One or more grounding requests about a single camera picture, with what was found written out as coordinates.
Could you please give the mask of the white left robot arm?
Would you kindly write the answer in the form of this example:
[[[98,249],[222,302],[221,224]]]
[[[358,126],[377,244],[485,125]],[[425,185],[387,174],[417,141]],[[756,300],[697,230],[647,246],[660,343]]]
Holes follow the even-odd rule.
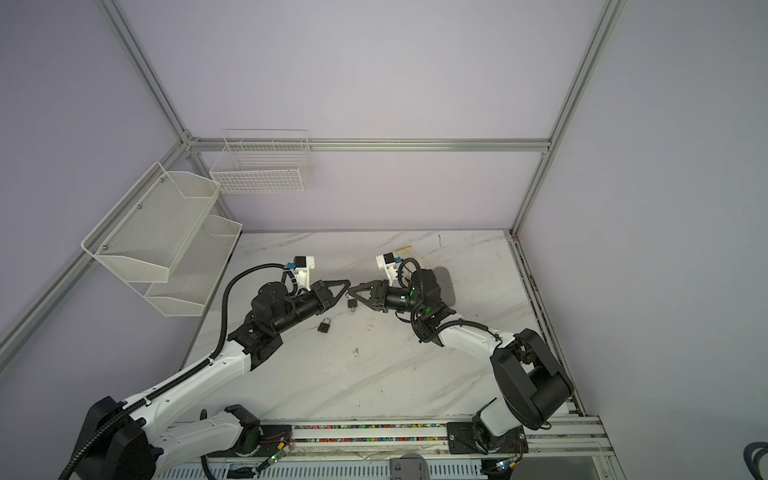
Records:
[[[263,285],[242,324],[226,331],[207,357],[125,400],[96,401],[61,478],[151,478],[171,462],[171,449],[160,437],[176,419],[265,363],[282,346],[283,332],[333,308],[350,286],[348,280],[318,280],[290,293],[279,281]]]

